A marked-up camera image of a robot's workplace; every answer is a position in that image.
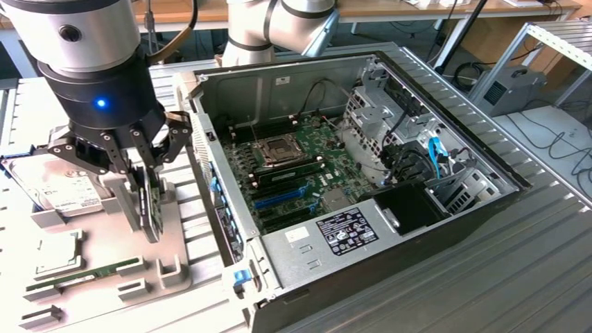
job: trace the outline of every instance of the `blue led light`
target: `blue led light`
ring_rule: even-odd
[[[95,105],[99,109],[104,109],[108,106],[107,99],[98,99]]]

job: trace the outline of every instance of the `cpu socket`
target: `cpu socket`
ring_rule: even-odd
[[[276,166],[304,156],[300,145],[292,135],[282,135],[259,140],[259,150],[267,165]]]

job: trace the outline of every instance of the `table leg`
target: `table leg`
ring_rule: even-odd
[[[434,64],[434,67],[439,67],[443,64],[446,56],[448,55],[448,52],[452,49],[452,45],[455,45],[456,43],[456,40],[460,36],[460,32],[463,31],[463,28],[467,25],[468,21],[470,19],[459,19],[459,22],[456,23],[455,29],[451,32],[448,40],[443,45],[443,50],[440,51],[440,55],[438,57],[436,64]]]
[[[352,35],[358,35],[358,23],[354,23],[351,33]]]
[[[30,57],[27,57],[26,50],[20,44],[20,37],[16,30],[0,30],[0,42],[7,49],[22,77],[36,78],[39,75],[35,71],[35,65],[30,62]]]

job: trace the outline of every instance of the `hard drive label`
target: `hard drive label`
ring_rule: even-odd
[[[62,213],[102,203],[102,197],[88,176],[60,178],[60,181],[46,183],[42,191],[54,209]]]
[[[335,255],[343,255],[379,240],[359,208],[316,222]]]

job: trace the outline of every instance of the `blue latch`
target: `blue latch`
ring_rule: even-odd
[[[235,287],[240,286],[246,282],[252,280],[251,272],[248,269],[243,269],[235,272]]]
[[[434,166],[436,167],[436,177],[440,179],[440,165],[438,163],[438,155],[448,156],[439,137],[432,137],[428,142],[428,153]]]

